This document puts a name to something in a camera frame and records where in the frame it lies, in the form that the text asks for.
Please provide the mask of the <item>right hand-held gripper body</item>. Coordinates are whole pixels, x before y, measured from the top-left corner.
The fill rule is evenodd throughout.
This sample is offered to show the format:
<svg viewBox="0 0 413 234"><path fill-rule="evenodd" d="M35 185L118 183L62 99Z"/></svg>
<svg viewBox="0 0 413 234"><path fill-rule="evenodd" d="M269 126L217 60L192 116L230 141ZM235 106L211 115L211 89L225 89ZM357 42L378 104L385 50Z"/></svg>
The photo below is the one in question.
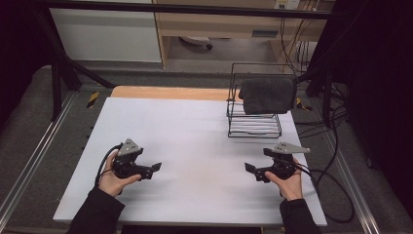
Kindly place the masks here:
<svg viewBox="0 0 413 234"><path fill-rule="evenodd" d="M295 153L309 153L311 151L310 148L287 142L280 142L270 149L276 152L276 157L270 157L273 159L273 165L267 168L256 169L254 175L257 181L269 182L270 180L265 177L266 172L271 172L281 179L290 178L296 170L293 155Z"/></svg>

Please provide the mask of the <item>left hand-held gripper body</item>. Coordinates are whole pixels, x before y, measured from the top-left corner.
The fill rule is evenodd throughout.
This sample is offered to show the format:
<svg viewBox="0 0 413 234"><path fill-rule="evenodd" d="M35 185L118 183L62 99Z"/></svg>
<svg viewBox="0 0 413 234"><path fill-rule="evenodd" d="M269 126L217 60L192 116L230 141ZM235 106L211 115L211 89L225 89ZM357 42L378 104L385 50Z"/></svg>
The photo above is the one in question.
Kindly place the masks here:
<svg viewBox="0 0 413 234"><path fill-rule="evenodd" d="M126 139L113 160L112 171L116 177L127 178L133 175L141 175L142 179L152 177L154 172L152 172L151 167L139 166L135 163L139 148L142 147L138 146L132 139Z"/></svg>

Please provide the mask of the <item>black wire rack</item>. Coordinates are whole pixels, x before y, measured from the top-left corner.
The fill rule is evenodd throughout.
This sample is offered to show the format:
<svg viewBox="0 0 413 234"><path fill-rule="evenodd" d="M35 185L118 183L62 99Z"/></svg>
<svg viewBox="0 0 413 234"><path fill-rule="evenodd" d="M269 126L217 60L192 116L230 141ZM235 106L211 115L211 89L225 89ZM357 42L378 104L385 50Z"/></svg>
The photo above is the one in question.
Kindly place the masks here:
<svg viewBox="0 0 413 234"><path fill-rule="evenodd" d="M284 63L234 62L231 67L226 117L228 137L279 138L281 114L246 115L239 98L242 81L254 78L289 78L296 82L294 71Z"/></svg>

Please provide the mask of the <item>black towel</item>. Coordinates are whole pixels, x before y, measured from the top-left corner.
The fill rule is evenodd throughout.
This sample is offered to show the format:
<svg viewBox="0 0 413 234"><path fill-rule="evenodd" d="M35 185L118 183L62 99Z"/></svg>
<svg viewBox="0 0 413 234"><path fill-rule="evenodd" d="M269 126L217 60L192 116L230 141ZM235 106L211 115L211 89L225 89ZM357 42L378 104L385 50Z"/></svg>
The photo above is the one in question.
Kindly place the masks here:
<svg viewBox="0 0 413 234"><path fill-rule="evenodd" d="M254 78L242 81L239 98L246 115L284 114L293 108L296 90L289 78Z"/></svg>

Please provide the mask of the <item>person's right hand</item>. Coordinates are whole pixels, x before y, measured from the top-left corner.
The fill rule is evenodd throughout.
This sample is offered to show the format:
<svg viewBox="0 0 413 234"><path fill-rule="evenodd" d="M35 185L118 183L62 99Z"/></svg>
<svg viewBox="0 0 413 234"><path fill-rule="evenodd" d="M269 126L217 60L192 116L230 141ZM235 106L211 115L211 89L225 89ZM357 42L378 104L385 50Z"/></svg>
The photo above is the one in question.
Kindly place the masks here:
<svg viewBox="0 0 413 234"><path fill-rule="evenodd" d="M288 179L281 179L271 172L266 172L265 177L279 188L281 195L287 201L303 199L300 170L296 169L294 174Z"/></svg>

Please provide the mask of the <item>person's left hand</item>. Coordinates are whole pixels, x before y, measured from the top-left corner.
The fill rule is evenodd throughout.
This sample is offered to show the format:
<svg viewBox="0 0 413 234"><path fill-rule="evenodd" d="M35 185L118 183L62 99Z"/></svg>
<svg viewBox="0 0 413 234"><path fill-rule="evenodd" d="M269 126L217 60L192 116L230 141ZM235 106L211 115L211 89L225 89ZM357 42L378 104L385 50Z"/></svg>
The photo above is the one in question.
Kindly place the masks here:
<svg viewBox="0 0 413 234"><path fill-rule="evenodd" d="M98 183L98 188L112 197L118 196L127 185L141 180L141 175L132 175L127 178L118 178L114 175L112 164L117 154L118 151L114 150L108 156Z"/></svg>

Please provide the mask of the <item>black metal stand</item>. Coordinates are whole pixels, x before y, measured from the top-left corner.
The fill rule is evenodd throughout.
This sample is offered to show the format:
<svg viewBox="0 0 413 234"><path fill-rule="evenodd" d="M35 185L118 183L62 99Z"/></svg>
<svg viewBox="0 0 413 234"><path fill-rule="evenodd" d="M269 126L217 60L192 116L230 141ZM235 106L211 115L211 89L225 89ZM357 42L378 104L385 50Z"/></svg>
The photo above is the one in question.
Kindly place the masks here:
<svg viewBox="0 0 413 234"><path fill-rule="evenodd" d="M70 91L79 91L82 83L78 78L78 73L81 73L105 88L115 88L116 85L92 73L86 67L69 57L63 48L57 30L52 27L52 23L47 19L47 12L48 10L45 7L35 7L33 9L33 16L41 28L42 33L45 35L52 54L52 120L54 121L62 112L61 82L64 82Z"/></svg>
<svg viewBox="0 0 413 234"><path fill-rule="evenodd" d="M315 98L322 94L321 120L328 127L332 127L330 119L330 104L332 97L332 73L331 69L325 65L315 65L296 78L297 83L309 81L310 84L306 89L306 95L309 98Z"/></svg>

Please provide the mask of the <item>black curtain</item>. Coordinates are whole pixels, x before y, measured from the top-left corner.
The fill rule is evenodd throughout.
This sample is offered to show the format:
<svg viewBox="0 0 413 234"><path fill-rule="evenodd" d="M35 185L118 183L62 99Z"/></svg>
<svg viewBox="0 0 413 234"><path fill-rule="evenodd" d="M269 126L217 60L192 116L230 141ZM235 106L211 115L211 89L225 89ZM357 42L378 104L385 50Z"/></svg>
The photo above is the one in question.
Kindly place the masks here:
<svg viewBox="0 0 413 234"><path fill-rule="evenodd" d="M0 127L19 105L33 74L50 63L28 0L0 0Z"/></svg>
<svg viewBox="0 0 413 234"><path fill-rule="evenodd" d="M349 88L368 155L413 218L413 0L336 0L310 68Z"/></svg>

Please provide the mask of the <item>white cabinet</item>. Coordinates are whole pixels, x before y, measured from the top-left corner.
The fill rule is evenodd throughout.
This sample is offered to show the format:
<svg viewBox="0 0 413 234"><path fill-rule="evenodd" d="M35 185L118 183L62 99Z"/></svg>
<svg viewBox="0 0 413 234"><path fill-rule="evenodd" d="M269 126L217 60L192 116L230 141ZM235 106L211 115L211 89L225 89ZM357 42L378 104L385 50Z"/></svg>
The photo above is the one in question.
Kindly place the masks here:
<svg viewBox="0 0 413 234"><path fill-rule="evenodd" d="M66 9L51 13L72 59L161 61L153 13Z"/></svg>

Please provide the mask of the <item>office chair base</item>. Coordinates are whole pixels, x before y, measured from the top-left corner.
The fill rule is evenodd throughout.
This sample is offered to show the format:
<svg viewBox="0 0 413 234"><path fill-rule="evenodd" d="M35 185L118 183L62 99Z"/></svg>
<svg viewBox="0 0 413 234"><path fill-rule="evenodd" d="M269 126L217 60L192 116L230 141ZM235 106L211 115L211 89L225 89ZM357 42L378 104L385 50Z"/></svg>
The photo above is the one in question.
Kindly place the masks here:
<svg viewBox="0 0 413 234"><path fill-rule="evenodd" d="M203 46L208 50L211 50L213 46L210 44L210 40L207 37L186 37L182 36L181 40L198 46Z"/></svg>

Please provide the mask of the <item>wooden desk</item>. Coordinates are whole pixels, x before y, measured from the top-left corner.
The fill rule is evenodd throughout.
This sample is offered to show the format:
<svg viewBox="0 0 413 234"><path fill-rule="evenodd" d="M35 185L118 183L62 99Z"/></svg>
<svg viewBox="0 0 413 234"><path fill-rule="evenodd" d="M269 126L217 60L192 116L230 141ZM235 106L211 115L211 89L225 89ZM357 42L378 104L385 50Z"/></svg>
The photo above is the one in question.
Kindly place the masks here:
<svg viewBox="0 0 413 234"><path fill-rule="evenodd" d="M275 9L276 0L152 0L154 4L183 4L249 9ZM330 12L336 0L300 0L296 10ZM155 15L161 60L168 64L173 37L257 38L268 41L277 61L293 58L299 42L317 42L324 19L270 19L263 17L157 13Z"/></svg>

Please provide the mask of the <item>aluminium floor rail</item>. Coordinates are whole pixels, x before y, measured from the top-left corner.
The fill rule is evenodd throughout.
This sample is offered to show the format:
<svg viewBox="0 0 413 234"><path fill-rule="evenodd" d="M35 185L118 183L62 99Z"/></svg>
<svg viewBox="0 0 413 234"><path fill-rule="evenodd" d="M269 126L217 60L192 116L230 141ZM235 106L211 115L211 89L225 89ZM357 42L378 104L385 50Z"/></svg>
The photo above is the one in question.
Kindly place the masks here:
<svg viewBox="0 0 413 234"><path fill-rule="evenodd" d="M328 141L329 148L331 149L336 168L339 175L344 182L344 186L353 201L353 207L355 208L357 218L365 234L380 234L380 228L369 209L369 206L361 192L360 187L357 184L356 178L353 176L344 154L339 147L339 137L334 131L328 131L325 133L325 138Z"/></svg>
<svg viewBox="0 0 413 234"><path fill-rule="evenodd" d="M74 99L78 96L77 92L70 92L64 99L61 105L61 112L57 115L54 121L52 121L45 133L42 135L39 143L34 151L31 153L27 163L19 174L18 179L14 183L12 189L8 193L5 201L0 205L0 230L4 229L12 216L15 208L17 207L19 200L21 199L25 189L32 180L37 168L41 164L44 156L46 155L51 143L53 142L58 130L60 129L62 122L65 120L67 113L69 112Z"/></svg>

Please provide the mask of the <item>white wall power outlet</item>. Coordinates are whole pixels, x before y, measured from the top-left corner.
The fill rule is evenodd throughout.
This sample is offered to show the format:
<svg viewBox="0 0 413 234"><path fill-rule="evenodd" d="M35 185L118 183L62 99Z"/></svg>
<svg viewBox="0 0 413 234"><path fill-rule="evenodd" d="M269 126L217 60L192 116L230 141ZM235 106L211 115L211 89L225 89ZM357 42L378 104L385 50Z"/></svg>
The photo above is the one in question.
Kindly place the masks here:
<svg viewBox="0 0 413 234"><path fill-rule="evenodd" d="M296 10L300 4L300 0L276 0L275 9L281 10Z"/></svg>

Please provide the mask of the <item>black metal frame bar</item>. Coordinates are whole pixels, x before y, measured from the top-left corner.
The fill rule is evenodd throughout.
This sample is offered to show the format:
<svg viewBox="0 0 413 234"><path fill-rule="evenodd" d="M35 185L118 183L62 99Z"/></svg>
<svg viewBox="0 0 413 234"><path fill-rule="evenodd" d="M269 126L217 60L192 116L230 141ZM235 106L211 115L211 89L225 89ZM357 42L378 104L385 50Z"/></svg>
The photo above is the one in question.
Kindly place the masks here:
<svg viewBox="0 0 413 234"><path fill-rule="evenodd" d="M34 2L37 5L46 8L71 10L243 16L309 20L347 20L350 17L350 15L346 14L345 12L249 9L240 7L219 6L146 4L81 0L34 0Z"/></svg>

